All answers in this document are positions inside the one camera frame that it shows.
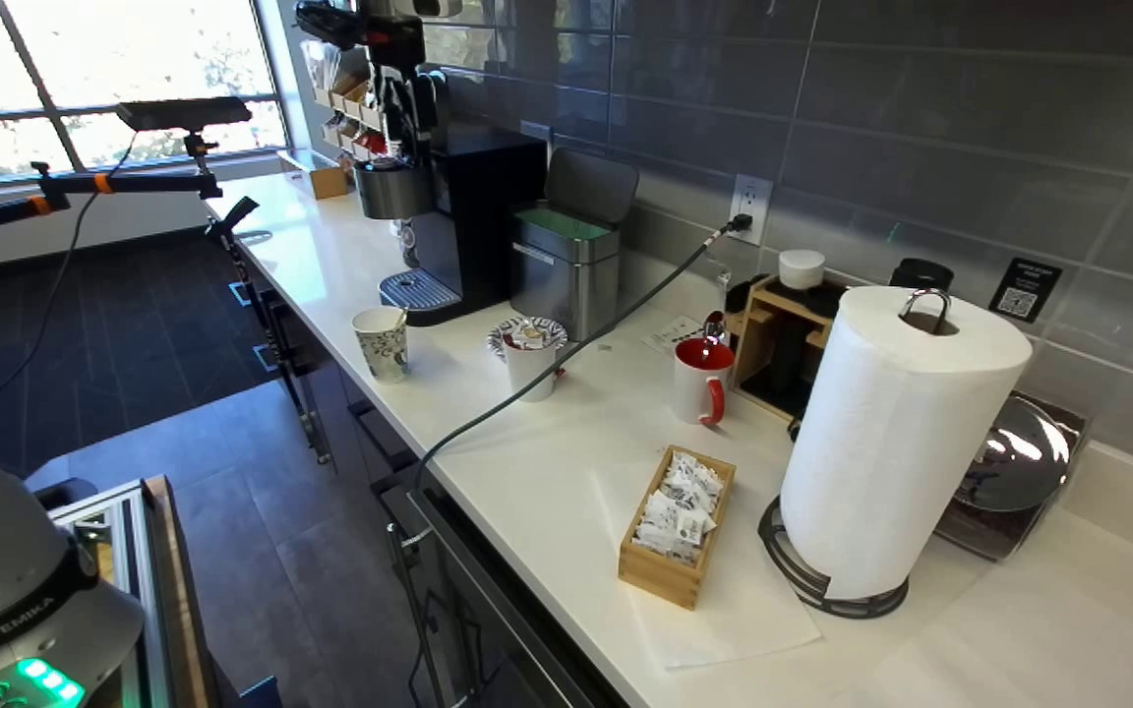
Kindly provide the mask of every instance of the coffee maker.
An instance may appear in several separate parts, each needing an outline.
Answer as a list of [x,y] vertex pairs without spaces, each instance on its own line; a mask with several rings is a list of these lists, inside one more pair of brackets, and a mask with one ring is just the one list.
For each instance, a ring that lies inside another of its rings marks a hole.
[[404,271],[382,278],[382,303],[404,309],[417,328],[515,296],[515,213],[542,197],[547,145],[448,126],[422,170],[428,210],[397,219]]

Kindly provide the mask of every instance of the dark floor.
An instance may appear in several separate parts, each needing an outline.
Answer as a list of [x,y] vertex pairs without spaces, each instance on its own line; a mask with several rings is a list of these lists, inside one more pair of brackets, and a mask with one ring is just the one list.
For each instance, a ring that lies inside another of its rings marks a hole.
[[199,233],[83,250],[50,328],[58,258],[0,265],[0,467],[45,459],[268,383],[260,328],[229,296],[231,260]]
[[168,475],[209,644],[231,686],[281,678],[289,708],[401,708],[417,643],[365,492],[389,467],[346,424],[350,383],[334,368],[312,383],[334,446],[327,466],[268,383],[58,455],[37,483]]

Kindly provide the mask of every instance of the paper towel roll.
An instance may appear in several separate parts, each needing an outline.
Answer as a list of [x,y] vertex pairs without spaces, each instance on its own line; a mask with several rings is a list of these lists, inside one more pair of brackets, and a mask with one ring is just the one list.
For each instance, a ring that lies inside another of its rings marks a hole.
[[783,482],[783,522],[826,597],[873,597],[909,577],[1031,337],[951,301],[955,336],[902,319],[911,293],[848,288]]

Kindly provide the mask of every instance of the small wooden tray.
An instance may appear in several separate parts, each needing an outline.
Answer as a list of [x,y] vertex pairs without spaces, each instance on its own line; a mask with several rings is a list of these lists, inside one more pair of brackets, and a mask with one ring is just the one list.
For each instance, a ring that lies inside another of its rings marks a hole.
[[[639,545],[639,522],[643,522],[644,499],[649,499],[649,496],[662,488],[662,482],[669,475],[674,454],[698,455],[700,466],[709,466],[709,467],[720,474],[720,482],[723,482],[723,492],[717,496],[717,508],[713,508],[717,530],[703,538],[698,562],[674,560],[674,556],[662,556],[662,551],[649,551],[649,549]],[[698,606],[698,589],[700,589],[700,584],[703,584],[703,576],[709,576],[717,538],[720,538],[720,530],[723,530],[723,508],[726,508],[732,483],[734,483],[734,467],[732,467],[726,459],[717,459],[717,455],[703,455],[703,454],[669,446],[669,448],[662,454],[662,466],[656,466],[656,474],[654,474],[654,482],[649,482],[649,488],[644,488],[644,496],[643,496],[643,505],[639,505],[639,512],[633,512],[633,518],[629,518],[629,530],[623,537],[623,549],[616,549],[616,577],[623,577],[623,584],[633,584],[633,588],[643,588],[643,589],[649,589],[649,596],[656,596],[656,597],[669,597],[669,604],[675,604],[675,606],[685,606],[685,612],[694,612],[694,606]]]

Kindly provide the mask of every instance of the white countertop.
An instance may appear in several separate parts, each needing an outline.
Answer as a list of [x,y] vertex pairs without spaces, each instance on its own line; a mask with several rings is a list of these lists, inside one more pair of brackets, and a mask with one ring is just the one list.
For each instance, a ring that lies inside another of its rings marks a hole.
[[[489,330],[510,309],[413,328],[409,379],[376,383],[350,319],[376,309],[376,278],[397,271],[389,223],[371,223],[354,197],[312,202],[294,179],[229,180],[226,192],[229,206],[260,202],[240,229],[260,233],[253,260],[417,454],[508,393]],[[1133,545],[1070,505],[1007,562],[934,538],[889,619],[842,623],[800,606],[755,537],[788,466],[783,421],[742,393],[726,396],[717,433],[669,411],[669,336],[713,309],[713,288],[685,275],[581,352],[547,403],[510,404],[434,459],[624,702],[1133,705]],[[664,446],[740,474],[698,612],[616,584],[623,530]]]

